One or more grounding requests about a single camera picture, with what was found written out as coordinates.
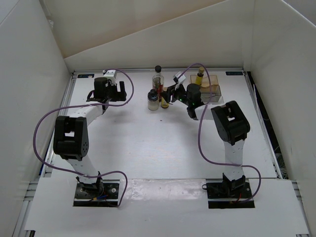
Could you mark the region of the small yellow-label bottle wooden cap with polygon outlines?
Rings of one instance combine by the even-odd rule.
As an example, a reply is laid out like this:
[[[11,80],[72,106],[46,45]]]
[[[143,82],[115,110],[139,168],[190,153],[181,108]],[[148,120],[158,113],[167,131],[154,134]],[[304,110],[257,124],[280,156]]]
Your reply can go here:
[[[161,107],[163,109],[167,109],[169,107],[169,104],[166,102],[166,100],[163,97],[161,97]]]

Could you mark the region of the tall soy sauce bottle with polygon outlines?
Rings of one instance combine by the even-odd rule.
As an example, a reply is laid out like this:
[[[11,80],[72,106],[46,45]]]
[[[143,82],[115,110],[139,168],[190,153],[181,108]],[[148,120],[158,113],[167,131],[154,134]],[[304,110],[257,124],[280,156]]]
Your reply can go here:
[[[161,101],[161,93],[163,92],[163,88],[164,88],[164,77],[161,73],[160,65],[155,66],[155,74],[152,78],[152,85],[153,85],[153,89],[158,94],[159,101]]]

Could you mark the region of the white powder jar black lid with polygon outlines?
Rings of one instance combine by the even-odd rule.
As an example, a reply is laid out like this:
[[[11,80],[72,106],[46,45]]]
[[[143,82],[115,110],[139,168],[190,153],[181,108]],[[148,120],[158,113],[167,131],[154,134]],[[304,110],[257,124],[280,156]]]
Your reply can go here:
[[[151,89],[148,92],[147,99],[148,99],[148,109],[150,111],[156,111],[159,108],[158,93],[154,89]]]

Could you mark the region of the yellow bottle with wooden cap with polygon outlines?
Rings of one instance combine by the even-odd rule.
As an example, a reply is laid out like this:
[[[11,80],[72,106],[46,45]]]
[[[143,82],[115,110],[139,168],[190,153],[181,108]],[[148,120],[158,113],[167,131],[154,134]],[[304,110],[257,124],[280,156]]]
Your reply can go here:
[[[196,76],[196,80],[195,80],[195,84],[201,86],[202,80],[203,80],[203,76],[204,76],[204,67],[199,67],[198,69],[198,73]]]

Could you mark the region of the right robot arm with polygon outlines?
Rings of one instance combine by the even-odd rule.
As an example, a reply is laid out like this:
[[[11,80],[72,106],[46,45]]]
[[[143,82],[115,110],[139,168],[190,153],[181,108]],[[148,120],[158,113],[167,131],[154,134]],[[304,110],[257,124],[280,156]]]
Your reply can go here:
[[[184,88],[181,84],[169,86],[162,92],[166,102],[180,101],[187,106],[190,118],[202,121],[202,118],[215,122],[219,137],[224,142],[225,171],[223,172],[222,193],[234,197],[245,186],[242,168],[243,145],[250,131],[250,124],[236,101],[222,106],[207,107],[202,102],[199,86],[191,83]]]

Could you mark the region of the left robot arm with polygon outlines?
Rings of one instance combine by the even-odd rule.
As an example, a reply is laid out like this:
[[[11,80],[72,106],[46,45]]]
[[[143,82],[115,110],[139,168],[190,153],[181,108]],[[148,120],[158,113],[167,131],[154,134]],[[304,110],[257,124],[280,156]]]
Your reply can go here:
[[[88,157],[88,126],[107,110],[108,102],[126,101],[123,81],[99,77],[94,80],[94,89],[89,92],[84,107],[69,116],[58,116],[53,140],[54,153],[66,160],[78,173],[76,177],[82,190],[93,198],[102,195],[104,186],[100,172]]]

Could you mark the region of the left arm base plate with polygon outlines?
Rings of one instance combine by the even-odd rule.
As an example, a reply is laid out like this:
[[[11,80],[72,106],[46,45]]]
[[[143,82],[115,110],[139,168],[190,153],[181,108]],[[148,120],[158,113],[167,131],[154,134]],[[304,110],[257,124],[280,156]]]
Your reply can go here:
[[[74,207],[117,207],[119,203],[119,180],[104,180],[99,188],[88,188],[77,183]]]

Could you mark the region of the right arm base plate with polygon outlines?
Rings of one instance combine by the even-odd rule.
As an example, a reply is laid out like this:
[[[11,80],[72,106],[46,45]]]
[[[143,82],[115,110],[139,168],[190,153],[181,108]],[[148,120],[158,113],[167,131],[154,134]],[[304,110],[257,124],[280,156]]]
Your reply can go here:
[[[233,191],[228,194],[224,191],[222,182],[206,182],[202,185],[202,189],[207,192],[209,209],[239,209],[239,208],[255,208],[254,200],[245,201],[252,197],[250,184],[245,183],[244,188]]]

